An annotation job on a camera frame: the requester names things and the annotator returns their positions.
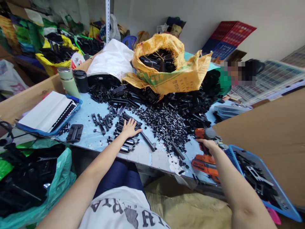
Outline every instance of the blue stool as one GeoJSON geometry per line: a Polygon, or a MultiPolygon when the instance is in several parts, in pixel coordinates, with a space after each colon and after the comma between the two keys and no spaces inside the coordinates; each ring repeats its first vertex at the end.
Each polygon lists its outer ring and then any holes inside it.
{"type": "Polygon", "coordinates": [[[136,43],[137,37],[127,36],[122,40],[122,43],[126,44],[129,49],[133,49],[134,44],[136,43]]]}

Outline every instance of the blue plastic tray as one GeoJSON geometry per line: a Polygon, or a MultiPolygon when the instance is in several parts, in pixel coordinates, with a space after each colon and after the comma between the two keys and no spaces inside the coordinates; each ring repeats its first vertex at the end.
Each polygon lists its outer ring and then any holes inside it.
{"type": "MultiPolygon", "coordinates": [[[[76,98],[73,97],[73,96],[69,96],[69,95],[65,95],[68,99],[73,99],[75,100],[76,98]]],[[[16,127],[21,129],[21,130],[24,130],[24,131],[27,131],[27,132],[37,132],[39,133],[40,135],[43,135],[43,136],[51,136],[51,135],[58,135],[59,132],[61,131],[61,129],[65,126],[65,124],[76,114],[76,112],[80,109],[80,106],[82,105],[83,101],[81,99],[79,99],[79,102],[77,103],[77,106],[76,108],[74,109],[74,111],[71,112],[71,114],[69,114],[69,116],[59,125],[59,127],[56,128],[56,130],[48,133],[48,132],[44,132],[44,131],[41,131],[41,130],[37,130],[37,129],[33,129],[31,127],[28,127],[28,126],[25,126],[25,125],[22,125],[20,123],[17,123],[16,124],[16,127]]]]}
{"type": "Polygon", "coordinates": [[[242,155],[243,157],[247,158],[248,160],[251,160],[253,162],[256,163],[256,166],[260,169],[262,169],[262,173],[264,174],[264,176],[266,177],[266,179],[274,184],[274,189],[278,192],[279,196],[275,197],[275,199],[277,200],[278,204],[280,206],[282,206],[282,209],[273,206],[272,204],[262,200],[262,202],[264,203],[264,205],[266,207],[272,208],[275,211],[277,211],[278,213],[283,214],[284,216],[287,216],[288,218],[291,218],[297,222],[302,222],[302,218],[299,215],[299,213],[297,212],[297,210],[295,209],[295,207],[293,206],[293,204],[289,201],[288,197],[286,196],[286,194],[284,193],[284,191],[281,189],[280,185],[278,184],[278,182],[275,180],[275,178],[272,176],[271,172],[269,171],[269,169],[267,168],[267,166],[265,165],[265,163],[263,162],[263,160],[254,155],[253,153],[250,153],[249,151],[246,151],[242,148],[239,148],[237,146],[234,145],[229,145],[229,149],[227,149],[225,151],[225,153],[228,155],[228,157],[230,158],[230,160],[232,161],[233,165],[237,168],[237,170],[244,176],[244,172],[242,171],[241,167],[239,166],[239,163],[236,159],[235,153],[234,151],[236,151],[237,153],[239,153],[240,155],[242,155]]]}

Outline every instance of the black thermos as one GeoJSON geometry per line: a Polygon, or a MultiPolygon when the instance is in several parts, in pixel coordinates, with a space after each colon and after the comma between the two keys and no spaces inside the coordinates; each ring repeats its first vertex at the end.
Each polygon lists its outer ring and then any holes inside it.
{"type": "Polygon", "coordinates": [[[78,90],[80,93],[87,93],[89,91],[87,73],[82,70],[73,70],[78,90]]]}

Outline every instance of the dark pants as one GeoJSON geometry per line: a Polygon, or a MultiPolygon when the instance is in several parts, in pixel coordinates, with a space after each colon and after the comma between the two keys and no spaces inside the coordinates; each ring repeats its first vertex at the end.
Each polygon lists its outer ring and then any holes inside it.
{"type": "Polygon", "coordinates": [[[98,184],[94,198],[105,191],[121,186],[137,189],[145,194],[135,163],[116,158],[108,172],[98,184]]]}

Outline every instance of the red box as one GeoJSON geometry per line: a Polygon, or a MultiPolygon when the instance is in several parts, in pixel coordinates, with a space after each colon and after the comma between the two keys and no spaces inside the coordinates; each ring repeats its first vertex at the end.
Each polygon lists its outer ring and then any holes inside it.
{"type": "Polygon", "coordinates": [[[222,21],[210,38],[238,46],[256,29],[240,21],[222,21]]]}

